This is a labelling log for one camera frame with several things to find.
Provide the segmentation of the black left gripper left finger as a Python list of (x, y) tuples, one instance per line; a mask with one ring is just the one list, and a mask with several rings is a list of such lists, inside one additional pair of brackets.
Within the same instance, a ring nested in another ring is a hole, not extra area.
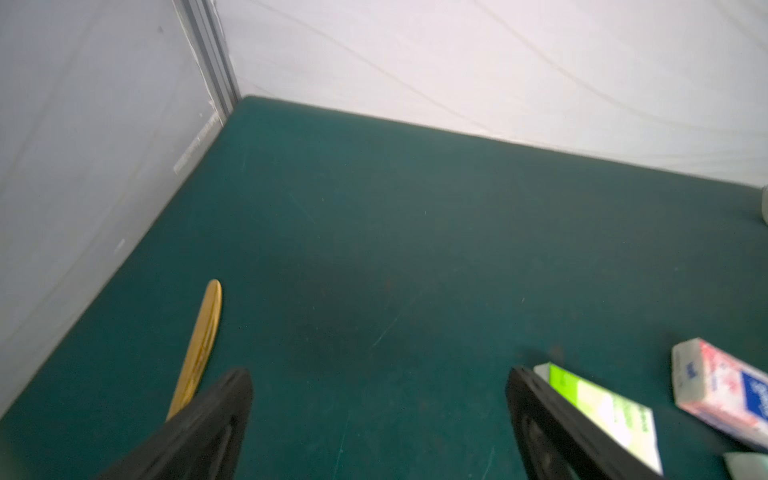
[(100, 479), (232, 479), (253, 402), (250, 372), (233, 368)]

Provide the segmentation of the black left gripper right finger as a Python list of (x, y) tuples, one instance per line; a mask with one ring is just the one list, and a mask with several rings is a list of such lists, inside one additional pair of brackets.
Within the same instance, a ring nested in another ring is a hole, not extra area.
[(532, 370), (510, 370), (505, 395), (530, 479), (658, 479)]

